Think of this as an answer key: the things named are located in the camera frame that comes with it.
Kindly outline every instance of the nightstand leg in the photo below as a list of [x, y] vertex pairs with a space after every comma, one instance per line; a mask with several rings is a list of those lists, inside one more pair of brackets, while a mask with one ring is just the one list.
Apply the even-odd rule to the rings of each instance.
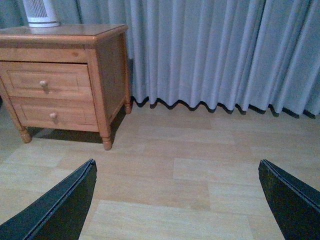
[[22, 141], [27, 144], [31, 142], [31, 136], [28, 133], [27, 129], [25, 127], [22, 128], [22, 130], [19, 130], [20, 133], [20, 137], [22, 139]]
[[104, 150], [110, 150], [112, 148], [111, 137], [102, 137], [102, 143]]
[[126, 114], [130, 114], [131, 110], [132, 110], [131, 103], [130, 102], [126, 102], [124, 105], [125, 105], [125, 113]]

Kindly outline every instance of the nightstand top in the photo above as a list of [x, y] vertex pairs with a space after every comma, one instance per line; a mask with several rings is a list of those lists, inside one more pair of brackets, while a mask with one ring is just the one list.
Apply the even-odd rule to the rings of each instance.
[[55, 27], [12, 27], [0, 29], [0, 43], [95, 44], [125, 32], [125, 24], [62, 24]]

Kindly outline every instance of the curtain fold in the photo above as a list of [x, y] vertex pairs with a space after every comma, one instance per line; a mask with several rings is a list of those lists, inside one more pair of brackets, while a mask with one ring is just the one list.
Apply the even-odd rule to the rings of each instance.
[[[141, 103], [320, 113], [320, 0], [54, 0], [69, 24], [122, 24]], [[26, 24], [22, 0], [0, 27]]]

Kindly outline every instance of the floor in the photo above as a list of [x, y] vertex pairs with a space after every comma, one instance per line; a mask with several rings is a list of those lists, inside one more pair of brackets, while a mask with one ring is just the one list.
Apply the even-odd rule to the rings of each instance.
[[80, 240], [283, 240], [259, 182], [261, 159], [320, 190], [319, 116], [134, 105], [110, 151], [92, 143], [95, 133], [73, 133], [87, 141], [79, 142], [59, 139], [68, 131], [30, 131], [23, 144], [2, 106], [0, 224], [89, 158], [98, 173]]

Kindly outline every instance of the grille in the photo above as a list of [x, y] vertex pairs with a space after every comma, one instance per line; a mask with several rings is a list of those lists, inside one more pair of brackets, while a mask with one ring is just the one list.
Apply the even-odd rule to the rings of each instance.
[[47, 18], [47, 11], [43, 0], [26, 0], [24, 3], [26, 15], [29, 18]]

